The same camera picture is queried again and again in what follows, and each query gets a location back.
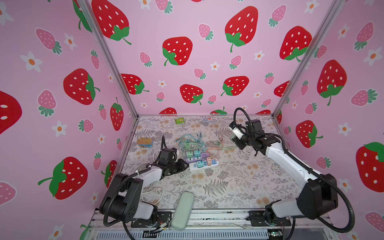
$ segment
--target power strip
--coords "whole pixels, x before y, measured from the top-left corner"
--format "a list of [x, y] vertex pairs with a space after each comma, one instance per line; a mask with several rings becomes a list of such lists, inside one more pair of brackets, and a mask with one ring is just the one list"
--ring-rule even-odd
[[197, 167], [197, 162], [190, 163], [189, 164], [189, 171], [190, 172], [194, 172], [194, 171], [197, 171], [197, 170], [205, 170], [205, 169], [208, 169], [208, 168], [217, 167], [219, 165], [219, 161], [217, 160], [217, 158], [212, 158], [212, 165], [210, 165], [210, 166], [207, 165], [207, 161], [206, 160], [203, 160], [203, 163], [204, 163], [203, 167]]

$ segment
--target pink wallpaper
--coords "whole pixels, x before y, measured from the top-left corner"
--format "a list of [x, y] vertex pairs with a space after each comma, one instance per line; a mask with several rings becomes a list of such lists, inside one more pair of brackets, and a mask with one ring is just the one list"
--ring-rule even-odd
[[89, 2], [138, 113], [190, 114], [273, 111], [332, 1]]
[[[345, 3], [282, 110], [292, 151], [334, 175], [352, 203], [356, 224], [343, 239], [384, 239], [383, 9], [383, 1]], [[340, 198], [329, 215], [346, 225]]]
[[0, 2], [0, 239], [82, 239], [132, 125], [76, 7]]

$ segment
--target pink strawberry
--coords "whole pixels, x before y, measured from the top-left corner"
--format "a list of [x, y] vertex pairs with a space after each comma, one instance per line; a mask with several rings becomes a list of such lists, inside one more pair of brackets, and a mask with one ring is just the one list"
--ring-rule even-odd
[[140, 53], [140, 61], [144, 64], [144, 66], [146, 67], [151, 67], [152, 66], [152, 62], [151, 62], [151, 58], [148, 56], [148, 54], [146, 54], [145, 52], [141, 52]]
[[172, 3], [168, 0], [155, 0], [157, 8], [160, 11], [164, 11], [165, 14], [170, 14], [172, 12]]
[[17, 190], [11, 184], [0, 181], [0, 206], [14, 199]]
[[95, 171], [99, 169], [100, 165], [101, 165], [101, 153], [97, 152], [95, 154], [95, 159], [93, 160], [93, 168], [95, 169]]
[[286, 134], [286, 135], [288, 135], [288, 134], [290, 134], [291, 133], [291, 126], [286, 126], [285, 127], [285, 129], [284, 129], [284, 133]]
[[365, 220], [367, 220], [372, 227], [380, 232], [384, 232], [384, 216], [382, 217], [377, 212], [369, 212], [365, 215]]
[[118, 149], [121, 150], [122, 142], [121, 142], [121, 139], [120, 139], [120, 138], [118, 138], [118, 139], [116, 140], [116, 144], [118, 145]]
[[314, 58], [321, 58], [325, 52], [327, 51], [327, 46], [321, 45], [319, 48], [316, 49], [313, 57]]
[[210, 96], [210, 97], [208, 98], [207, 103], [208, 103], [209, 105], [212, 105], [212, 104], [215, 103], [216, 99], [217, 99], [216, 95], [212, 95], [212, 96]]
[[237, 68], [238, 65], [241, 63], [241, 56], [237, 55], [236, 57], [231, 59], [231, 64], [229, 64], [229, 68], [234, 70]]
[[156, 100], [157, 100], [158, 102], [162, 102], [162, 101], [164, 101], [164, 98], [165, 98], [165, 95], [164, 95], [163, 92], [159, 92], [159, 93], [156, 94]]
[[40, 114], [46, 118], [55, 113], [53, 109], [56, 107], [56, 100], [51, 91], [43, 90], [37, 98], [37, 103], [40, 105]]
[[369, 89], [366, 91], [365, 89], [358, 91], [352, 98], [351, 103], [353, 105], [363, 107], [367, 103], [373, 103], [379, 94], [376, 93], [376, 90]]
[[103, 120], [106, 120], [106, 119], [107, 119], [107, 110], [105, 109], [105, 107], [104, 107], [103, 104], [100, 104], [100, 105], [99, 105], [99, 111], [100, 111], [100, 117], [101, 117]]
[[331, 161], [327, 157], [319, 157], [316, 160], [317, 166], [321, 167], [322, 169], [327, 169], [331, 167]]
[[267, 73], [265, 75], [265, 79], [264, 79], [264, 82], [268, 85], [272, 84], [273, 80], [275, 79], [275, 77], [273, 76], [273, 73]]
[[367, 41], [372, 38], [373, 35], [373, 22], [365, 24], [356, 37], [355, 50], [359, 51], [363, 49], [368, 43]]
[[271, 15], [272, 18], [269, 19], [269, 27], [273, 28], [278, 25], [279, 21], [284, 18], [286, 10], [286, 5], [281, 5], [280, 7], [276, 8]]
[[269, 104], [271, 104], [272, 102], [272, 99], [267, 99], [263, 102], [263, 104], [261, 105], [262, 108], [266, 108]]
[[304, 96], [308, 91], [308, 81], [305, 79], [301, 87], [301, 95]]
[[92, 61], [93, 65], [95, 66], [96, 69], [99, 69], [100, 61], [99, 61], [98, 55], [96, 54], [95, 49], [92, 49], [91, 55], [92, 55], [91, 61]]
[[316, 112], [317, 109], [317, 104], [316, 103], [310, 103], [308, 106], [305, 108], [305, 113], [306, 114], [312, 114], [313, 112]]
[[79, 127], [79, 130], [82, 132], [90, 132], [93, 129], [93, 123], [88, 119], [81, 120], [79, 122], [78, 127]]
[[42, 28], [36, 28], [36, 36], [39, 38], [40, 42], [48, 50], [52, 50], [54, 54], [60, 55], [63, 51], [61, 50], [60, 43], [55, 41], [55, 37], [52, 33], [44, 30]]
[[200, 79], [205, 79], [207, 77], [207, 75], [204, 73], [202, 69], [195, 68], [193, 73], [195, 73], [195, 77]]
[[200, 37], [205, 38], [206, 41], [210, 41], [214, 37], [214, 32], [211, 31], [211, 27], [206, 24], [199, 25]]

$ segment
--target green strawberry leaves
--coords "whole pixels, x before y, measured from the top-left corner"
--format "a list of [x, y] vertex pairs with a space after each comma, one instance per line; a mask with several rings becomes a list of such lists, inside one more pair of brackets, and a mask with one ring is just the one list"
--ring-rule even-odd
[[320, 93], [323, 98], [329, 98], [327, 106], [331, 104], [331, 97], [340, 93], [344, 86], [333, 87], [332, 84], [328, 85], [328, 89], [325, 92]]
[[175, 60], [176, 53], [169, 53], [168, 50], [166, 50], [165, 48], [163, 48], [163, 55], [164, 55], [164, 57], [167, 59], [166, 62], [164, 62], [164, 66], [166, 66], [167, 61], [169, 61], [172, 65], [176, 65], [176, 66], [179, 65], [179, 64], [177, 63], [177, 61]]
[[240, 40], [240, 35], [241, 33], [236, 33], [235, 35], [232, 36], [232, 34], [230, 33], [226, 33], [225, 36], [227, 38], [227, 41], [232, 43], [232, 46], [231, 46], [231, 51], [232, 52], [232, 47], [233, 45], [237, 46], [237, 47], [240, 47], [240, 46], [243, 46], [245, 45], [245, 42]]
[[233, 96], [232, 94], [232, 90], [233, 90], [233, 87], [228, 87], [225, 83], [223, 84], [223, 90], [224, 92], [220, 95], [221, 97], [223, 96], [224, 93], [226, 93], [228, 96]]
[[384, 145], [379, 142], [371, 142], [368, 144], [365, 144], [364, 147], [366, 147], [368, 150], [377, 152], [377, 157], [379, 158], [379, 162], [384, 162]]
[[115, 40], [115, 41], [120, 41], [121, 39], [124, 39], [124, 41], [126, 43], [128, 43], [129, 45], [132, 45], [130, 42], [128, 42], [124, 38], [124, 37], [127, 37], [129, 35], [129, 27], [128, 26], [126, 26], [123, 29], [120, 29], [116, 25], [114, 25], [113, 31], [115, 33], [111, 35], [110, 39]]

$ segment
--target red strawberry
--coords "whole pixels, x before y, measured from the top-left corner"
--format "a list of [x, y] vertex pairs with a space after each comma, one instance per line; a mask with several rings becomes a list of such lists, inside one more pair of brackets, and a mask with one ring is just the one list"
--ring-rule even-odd
[[263, 104], [261, 105], [262, 108], [266, 108], [268, 105], [270, 105], [272, 102], [272, 99], [267, 99], [263, 102]]
[[174, 108], [166, 108], [163, 111], [159, 112], [159, 114], [177, 114]]
[[316, 160], [317, 166], [321, 167], [322, 169], [327, 169], [331, 167], [331, 161], [327, 157], [319, 157]]
[[142, 91], [149, 92], [148, 90], [144, 90], [144, 82], [138, 76], [123, 73], [121, 74], [121, 76], [130, 94], [140, 94], [142, 93]]
[[96, 69], [99, 69], [100, 61], [99, 61], [98, 55], [96, 54], [95, 49], [92, 49], [91, 51], [91, 61], [93, 63], [93, 66], [95, 66]]
[[367, 103], [371, 104], [373, 103], [379, 94], [376, 93], [376, 90], [369, 89], [368, 91], [366, 90], [360, 90], [358, 91], [352, 98], [351, 98], [351, 103], [353, 105], [362, 107], [365, 106]]
[[368, 43], [367, 41], [372, 38], [373, 35], [373, 22], [365, 24], [356, 37], [355, 50], [359, 51], [363, 49]]
[[118, 139], [116, 140], [116, 144], [118, 145], [118, 150], [121, 150], [122, 142], [121, 142], [121, 139], [120, 139], [120, 138], [118, 138]]
[[19, 102], [11, 95], [0, 91], [0, 134], [14, 125], [22, 113]]
[[207, 24], [200, 24], [199, 25], [199, 33], [200, 37], [205, 38], [206, 41], [210, 41], [214, 37], [214, 32], [211, 31], [211, 27]]
[[0, 206], [16, 197], [17, 190], [11, 184], [0, 181]]
[[193, 73], [195, 74], [195, 77], [200, 78], [200, 79], [205, 79], [207, 77], [207, 75], [204, 73], [204, 71], [201, 69], [198, 69], [198, 68], [195, 68]]
[[120, 104], [118, 104], [118, 98], [116, 97], [116, 103], [112, 104], [111, 110], [109, 111], [111, 115], [111, 121], [113, 128], [116, 131], [119, 131], [122, 125], [122, 120], [124, 118], [124, 112]]
[[312, 41], [312, 35], [301, 26], [296, 26], [289, 30], [285, 35], [283, 44], [280, 48], [280, 58], [284, 60], [297, 59], [307, 50]]
[[329, 98], [328, 106], [331, 104], [331, 97], [339, 94], [347, 82], [347, 73], [336, 61], [328, 61], [320, 74], [317, 82], [317, 92], [323, 98]]
[[56, 199], [66, 199], [79, 190], [87, 181], [88, 171], [79, 160], [74, 157], [66, 157], [53, 170], [53, 177], [39, 181], [52, 179], [49, 190]]
[[319, 48], [316, 49], [313, 57], [321, 58], [325, 54], [325, 52], [327, 52], [327, 46], [321, 45]]
[[278, 25], [279, 21], [284, 18], [286, 10], [286, 5], [281, 5], [280, 7], [276, 8], [271, 15], [272, 18], [269, 19], [269, 27], [273, 28]]
[[304, 96], [307, 93], [307, 91], [308, 91], [308, 81], [307, 79], [305, 79], [301, 87], [301, 95]]
[[61, 50], [60, 43], [55, 41], [55, 37], [52, 33], [47, 30], [36, 28], [36, 36], [39, 38], [40, 42], [48, 50], [52, 50], [54, 54], [60, 55], [63, 51]]
[[323, 136], [317, 137], [317, 128], [310, 120], [296, 126], [296, 136], [306, 148], [312, 147], [316, 143], [316, 138], [323, 138]]
[[95, 169], [95, 171], [99, 169], [100, 165], [101, 165], [101, 153], [97, 152], [95, 154], [95, 159], [93, 160], [93, 168]]
[[105, 109], [103, 104], [99, 105], [100, 117], [103, 120], [107, 120], [107, 110]]
[[203, 90], [199, 87], [184, 84], [180, 87], [180, 93], [184, 101], [187, 103], [197, 103], [203, 98]]
[[317, 109], [317, 104], [316, 103], [310, 103], [308, 106], [305, 108], [305, 113], [306, 114], [312, 114], [313, 112], [316, 112]]
[[225, 36], [227, 41], [240, 47], [249, 43], [256, 32], [259, 13], [257, 8], [248, 6], [237, 13], [225, 26]]
[[37, 103], [40, 105], [40, 114], [46, 118], [55, 113], [53, 109], [56, 107], [56, 100], [51, 91], [43, 90], [37, 98]]
[[105, 169], [105, 173], [103, 173], [103, 171], [101, 171], [101, 173], [103, 175], [105, 175], [104, 177], [104, 183], [105, 183], [105, 186], [109, 187], [109, 184], [111, 183], [111, 180], [112, 180], [112, 176], [113, 174], [115, 173], [115, 170], [116, 170], [116, 166], [117, 166], [117, 162], [115, 160], [112, 160], [107, 168]]
[[272, 82], [274, 81], [275, 77], [273, 76], [273, 73], [267, 73], [265, 75], [265, 79], [264, 79], [264, 82], [268, 85], [272, 84]]
[[93, 102], [96, 96], [93, 79], [82, 68], [76, 69], [64, 78], [64, 91], [72, 99], [81, 104], [89, 105]]
[[380, 232], [384, 232], [384, 216], [377, 212], [369, 212], [365, 215], [365, 220]]
[[263, 111], [260, 111], [256, 114], [271, 114], [271, 110], [263, 110]]
[[363, 184], [375, 192], [384, 192], [384, 145], [371, 142], [359, 148], [356, 164]]
[[227, 114], [227, 112], [224, 112], [224, 108], [225, 107], [223, 107], [223, 110], [218, 109], [218, 110], [212, 111], [210, 114]]
[[192, 41], [185, 37], [168, 38], [163, 42], [163, 55], [167, 60], [164, 62], [166, 66], [167, 61], [173, 65], [184, 65], [191, 55]]
[[285, 92], [285, 89], [286, 89], [287, 86], [288, 86], [288, 83], [289, 83], [289, 81], [287, 81], [287, 82], [285, 82], [285, 83], [283, 83], [283, 84], [277, 86], [277, 87], [275, 88], [275, 90], [273, 91], [273, 93], [274, 93], [276, 96], [278, 96], [278, 97], [282, 97], [282, 96], [283, 96], [283, 93]]
[[223, 96], [224, 93], [228, 96], [237, 96], [244, 91], [248, 83], [249, 78], [246, 76], [227, 78], [223, 84], [224, 92], [220, 96]]
[[129, 22], [120, 9], [107, 0], [92, 0], [92, 11], [104, 36], [115, 41], [124, 39], [131, 45], [125, 40], [129, 35]]

